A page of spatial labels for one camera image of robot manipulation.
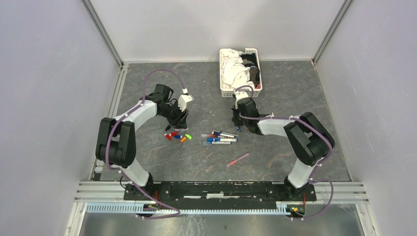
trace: robotic arm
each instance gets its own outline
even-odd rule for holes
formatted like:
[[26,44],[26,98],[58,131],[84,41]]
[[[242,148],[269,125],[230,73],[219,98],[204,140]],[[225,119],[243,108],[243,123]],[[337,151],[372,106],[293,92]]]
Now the robotic arm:
[[[186,118],[188,116],[187,103],[194,100],[188,94],[187,89],[183,89],[183,95],[172,104],[170,100],[174,91],[165,85],[157,84],[153,93],[145,97],[144,103],[139,101],[137,105],[124,114],[115,118],[104,118],[100,122],[98,131],[97,146],[95,156],[101,161],[106,160],[106,146],[110,131],[117,120],[126,117],[121,122],[113,134],[114,139],[110,143],[109,162],[113,167],[120,168],[133,182],[145,189],[151,188],[153,181],[152,175],[144,170],[135,159],[136,156],[136,136],[135,132],[150,118],[160,115],[168,120],[170,126],[175,129],[186,129]],[[131,112],[141,104],[142,107]]]
[[[284,184],[288,186],[291,195],[300,193],[308,184],[308,178],[317,162],[329,153],[327,144],[298,121],[275,119],[272,118],[273,115],[259,114],[255,101],[244,91],[235,91],[234,98],[236,102],[232,108],[232,121],[236,126],[245,125],[251,133],[258,135],[278,135],[289,139],[297,161],[285,178]],[[334,147],[333,137],[311,112],[296,118],[316,129],[330,142],[332,148]]]

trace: white laundry basket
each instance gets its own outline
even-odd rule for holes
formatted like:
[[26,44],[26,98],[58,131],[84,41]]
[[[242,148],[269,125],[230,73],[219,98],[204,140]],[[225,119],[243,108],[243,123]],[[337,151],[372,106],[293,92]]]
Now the white laundry basket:
[[[223,50],[229,50],[229,49],[230,48],[222,48],[222,49],[220,49],[220,54],[222,53]],[[256,55],[256,62],[258,63],[258,69],[259,69],[259,85],[260,85],[260,87],[254,89],[252,97],[258,97],[259,94],[262,91],[262,88],[263,88],[263,86],[262,86],[262,78],[261,78],[261,68],[259,66],[258,50],[254,49],[254,48],[245,48],[245,49],[234,49],[234,48],[232,48],[232,49],[233,50],[236,50],[236,51],[244,52],[244,54],[252,54],[252,53],[255,53],[255,55]],[[222,92],[222,97],[232,97],[232,95],[233,95],[233,89],[232,88],[224,88],[223,87],[223,80],[222,80],[223,79],[223,75],[221,73],[221,65],[222,65],[222,63],[223,63],[223,61],[222,61],[222,59],[220,57],[220,63],[219,63],[220,67],[219,67],[219,70],[220,70],[220,90]],[[242,88],[241,90],[247,90],[248,95],[251,96],[252,91],[251,91],[250,88]]]

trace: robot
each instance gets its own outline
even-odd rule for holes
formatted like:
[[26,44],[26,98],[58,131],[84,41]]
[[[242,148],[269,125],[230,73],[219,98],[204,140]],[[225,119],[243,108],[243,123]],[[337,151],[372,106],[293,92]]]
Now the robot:
[[[194,98],[188,94],[186,88],[182,92],[183,94],[179,99],[175,99],[175,102],[172,103],[174,99],[171,100],[171,96],[174,91],[168,86],[157,84],[154,92],[145,96],[145,99],[140,100],[134,108],[115,118],[104,118],[101,121],[95,155],[97,159],[120,169],[120,173],[124,173],[131,180],[131,183],[134,184],[134,186],[126,186],[126,190],[129,187],[129,191],[126,192],[132,195],[125,195],[125,200],[145,200],[144,195],[146,194],[141,194],[144,193],[143,191],[148,193],[148,195],[152,195],[158,188],[161,192],[163,187],[173,188],[172,186],[174,185],[177,189],[180,185],[184,185],[184,188],[194,187],[193,183],[185,181],[163,181],[162,183],[154,184],[152,175],[144,170],[135,159],[135,132],[148,119],[154,116],[163,116],[173,128],[187,128],[187,105]],[[309,178],[320,160],[335,146],[333,137],[310,112],[288,119],[276,119],[273,115],[259,114],[255,101],[248,96],[247,92],[235,90],[233,97],[235,98],[235,104],[232,108],[232,121],[236,126],[246,126],[249,132],[256,135],[287,137],[297,156],[297,161],[290,174],[284,179],[284,184],[260,183],[261,187],[259,189],[262,192],[267,190],[264,196],[273,203],[272,206],[275,205],[275,201],[300,201],[306,194],[310,201],[315,201],[315,193],[312,194],[314,191],[311,191],[314,187],[309,183]],[[222,184],[228,185],[228,183],[224,182],[217,183],[211,181],[206,184],[206,187],[213,190],[216,186],[219,187]],[[141,193],[135,193],[135,186]],[[269,191],[269,188],[274,189],[273,194],[269,194],[269,192],[272,192]],[[171,198],[165,196],[165,199],[162,200],[170,202],[172,198],[172,196]],[[171,204],[182,203],[182,199],[178,201],[177,196],[174,196],[174,198],[176,198],[176,201],[170,202]]]

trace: white cloth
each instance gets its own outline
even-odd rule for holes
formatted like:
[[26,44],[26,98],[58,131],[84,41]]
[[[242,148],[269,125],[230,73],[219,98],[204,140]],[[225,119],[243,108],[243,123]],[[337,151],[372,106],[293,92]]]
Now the white cloth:
[[245,67],[240,57],[243,52],[228,49],[222,50],[220,54],[221,73],[222,73],[222,88],[236,89],[242,85],[250,85],[254,87],[253,82],[250,82],[249,67]]

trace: black mounting plate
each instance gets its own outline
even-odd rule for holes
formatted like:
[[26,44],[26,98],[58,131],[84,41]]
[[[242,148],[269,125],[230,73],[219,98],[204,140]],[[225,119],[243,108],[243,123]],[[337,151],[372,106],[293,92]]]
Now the black mounting plate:
[[[163,181],[153,187],[163,203],[180,209],[276,209],[277,201],[302,202],[303,194],[307,201],[317,200],[312,184],[296,196],[289,196],[283,183],[270,181]],[[148,200],[131,184],[126,185],[123,199]]]

